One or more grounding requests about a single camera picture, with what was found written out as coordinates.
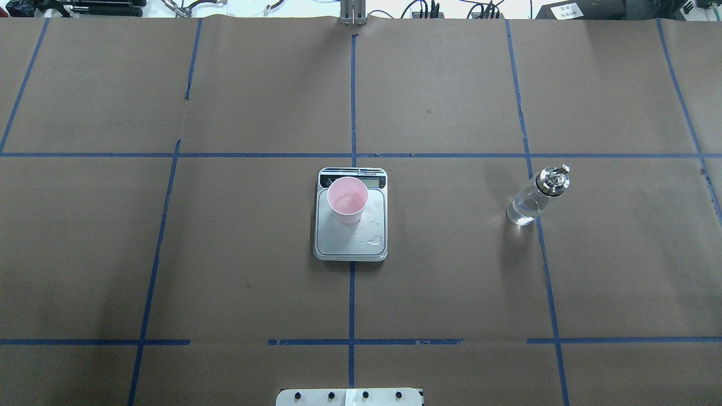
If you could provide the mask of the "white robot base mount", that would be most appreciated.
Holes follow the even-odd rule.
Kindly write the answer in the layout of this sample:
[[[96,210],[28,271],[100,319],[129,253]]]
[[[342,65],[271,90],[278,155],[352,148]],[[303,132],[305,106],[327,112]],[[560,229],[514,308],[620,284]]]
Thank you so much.
[[[281,390],[276,405],[424,405],[422,390],[410,387]]]

